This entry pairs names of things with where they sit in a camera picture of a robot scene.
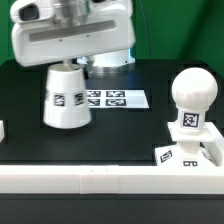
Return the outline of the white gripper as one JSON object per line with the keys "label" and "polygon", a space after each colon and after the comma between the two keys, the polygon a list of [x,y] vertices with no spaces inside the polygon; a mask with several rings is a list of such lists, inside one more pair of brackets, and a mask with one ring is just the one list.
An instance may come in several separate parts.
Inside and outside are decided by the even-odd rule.
{"label": "white gripper", "polygon": [[132,0],[16,0],[10,8],[16,61],[35,66],[131,48]]}

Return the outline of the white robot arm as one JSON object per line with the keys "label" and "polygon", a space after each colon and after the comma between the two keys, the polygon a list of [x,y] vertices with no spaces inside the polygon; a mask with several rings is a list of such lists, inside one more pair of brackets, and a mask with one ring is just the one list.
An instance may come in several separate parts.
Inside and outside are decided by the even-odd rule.
{"label": "white robot arm", "polygon": [[12,46],[17,62],[35,66],[76,59],[92,71],[133,62],[132,0],[16,0]]}

